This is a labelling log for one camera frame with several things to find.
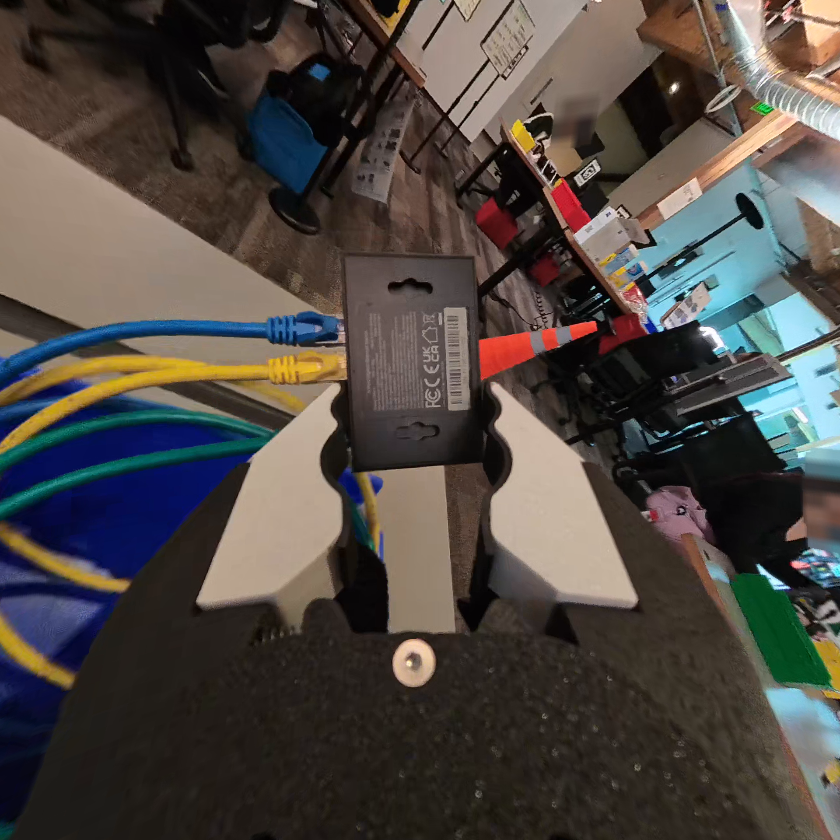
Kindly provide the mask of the orange traffic cone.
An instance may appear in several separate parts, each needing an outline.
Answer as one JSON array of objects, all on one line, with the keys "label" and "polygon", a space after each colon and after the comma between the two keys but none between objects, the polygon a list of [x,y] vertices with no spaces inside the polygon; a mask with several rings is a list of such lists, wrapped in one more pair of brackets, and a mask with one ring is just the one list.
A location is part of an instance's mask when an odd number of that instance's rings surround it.
[{"label": "orange traffic cone", "polygon": [[596,339],[599,355],[617,349],[624,343],[655,333],[652,320],[635,313],[625,314],[609,322],[584,321],[569,326],[518,332],[479,342],[479,372],[482,381],[529,362],[550,351],[588,339]]}]

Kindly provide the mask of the blue bag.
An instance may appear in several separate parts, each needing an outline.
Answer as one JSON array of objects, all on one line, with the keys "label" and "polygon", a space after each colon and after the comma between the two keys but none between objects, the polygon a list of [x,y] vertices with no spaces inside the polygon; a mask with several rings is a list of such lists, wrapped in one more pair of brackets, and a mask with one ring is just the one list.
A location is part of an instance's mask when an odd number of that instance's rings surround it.
[{"label": "blue bag", "polygon": [[354,91],[352,67],[325,53],[270,71],[248,116],[255,163],[292,194],[304,193],[343,136]]}]

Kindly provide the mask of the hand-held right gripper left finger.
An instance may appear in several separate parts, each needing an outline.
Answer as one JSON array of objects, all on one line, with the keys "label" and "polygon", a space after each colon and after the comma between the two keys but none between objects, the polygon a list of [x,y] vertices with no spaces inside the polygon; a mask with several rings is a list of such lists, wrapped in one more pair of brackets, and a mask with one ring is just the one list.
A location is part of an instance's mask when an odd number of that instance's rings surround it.
[{"label": "hand-held right gripper left finger", "polygon": [[348,466],[333,383],[247,463],[245,477],[196,595],[202,612],[265,607],[286,632],[318,600],[344,593],[357,632],[387,631],[387,577],[357,543],[358,514],[339,478]]}]

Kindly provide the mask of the blue plastic bin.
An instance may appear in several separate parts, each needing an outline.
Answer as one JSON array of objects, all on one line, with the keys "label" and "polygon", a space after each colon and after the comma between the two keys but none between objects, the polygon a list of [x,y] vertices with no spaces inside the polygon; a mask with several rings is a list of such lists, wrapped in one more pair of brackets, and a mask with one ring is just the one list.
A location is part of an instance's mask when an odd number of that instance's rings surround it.
[{"label": "blue plastic bin", "polygon": [[35,685],[2,700],[2,719],[46,733],[2,735],[2,826],[14,838],[231,837],[241,825],[283,837],[341,836],[388,822],[395,768],[381,755],[374,691],[340,654],[382,661],[385,566],[351,540],[355,571],[314,603],[305,632],[264,605],[200,613],[210,560],[248,471],[246,456],[168,465],[64,489],[24,514],[50,547],[133,580],[129,591],[70,596],[94,617],[60,649],[74,689]]}]

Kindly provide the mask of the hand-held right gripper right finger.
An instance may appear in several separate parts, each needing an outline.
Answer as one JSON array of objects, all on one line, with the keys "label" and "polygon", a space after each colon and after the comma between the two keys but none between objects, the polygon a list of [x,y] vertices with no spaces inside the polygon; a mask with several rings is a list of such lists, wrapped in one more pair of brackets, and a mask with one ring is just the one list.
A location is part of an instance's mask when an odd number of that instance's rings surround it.
[{"label": "hand-held right gripper right finger", "polygon": [[490,488],[469,593],[458,601],[469,630],[496,601],[513,604],[538,632],[560,606],[637,608],[587,462],[498,383],[485,385],[482,410]]}]

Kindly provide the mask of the printed paper sheet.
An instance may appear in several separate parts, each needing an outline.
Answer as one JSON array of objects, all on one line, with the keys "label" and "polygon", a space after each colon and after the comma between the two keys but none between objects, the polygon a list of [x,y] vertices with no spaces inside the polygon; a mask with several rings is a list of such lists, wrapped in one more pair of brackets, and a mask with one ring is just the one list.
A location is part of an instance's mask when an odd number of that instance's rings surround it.
[{"label": "printed paper sheet", "polygon": [[384,206],[389,203],[396,163],[418,99],[423,99],[420,90],[402,91],[379,111],[351,179],[354,195]]}]

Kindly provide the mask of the black network switch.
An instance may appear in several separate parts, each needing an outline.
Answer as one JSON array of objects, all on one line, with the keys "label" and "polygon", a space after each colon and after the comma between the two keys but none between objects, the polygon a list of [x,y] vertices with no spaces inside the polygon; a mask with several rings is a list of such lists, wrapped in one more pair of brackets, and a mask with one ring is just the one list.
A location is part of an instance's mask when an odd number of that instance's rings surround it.
[{"label": "black network switch", "polygon": [[480,462],[475,259],[348,254],[342,282],[353,469]]}]

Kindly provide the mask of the silver ventilation duct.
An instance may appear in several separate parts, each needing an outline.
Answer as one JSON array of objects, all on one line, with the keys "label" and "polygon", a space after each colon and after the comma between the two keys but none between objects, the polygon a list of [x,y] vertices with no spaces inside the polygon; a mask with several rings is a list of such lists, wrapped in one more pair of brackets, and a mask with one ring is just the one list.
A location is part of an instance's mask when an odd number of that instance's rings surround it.
[{"label": "silver ventilation duct", "polygon": [[716,11],[744,87],[774,110],[839,141],[838,83],[781,63],[770,47],[763,3],[716,2]]}]

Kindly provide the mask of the green plastic bin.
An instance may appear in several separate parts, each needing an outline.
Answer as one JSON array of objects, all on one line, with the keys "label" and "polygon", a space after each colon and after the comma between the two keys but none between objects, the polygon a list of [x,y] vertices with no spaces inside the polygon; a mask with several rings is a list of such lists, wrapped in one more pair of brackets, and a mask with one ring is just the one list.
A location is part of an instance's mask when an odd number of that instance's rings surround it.
[{"label": "green plastic bin", "polygon": [[731,590],[772,675],[783,686],[830,690],[830,672],[785,593],[761,574],[736,574]]}]

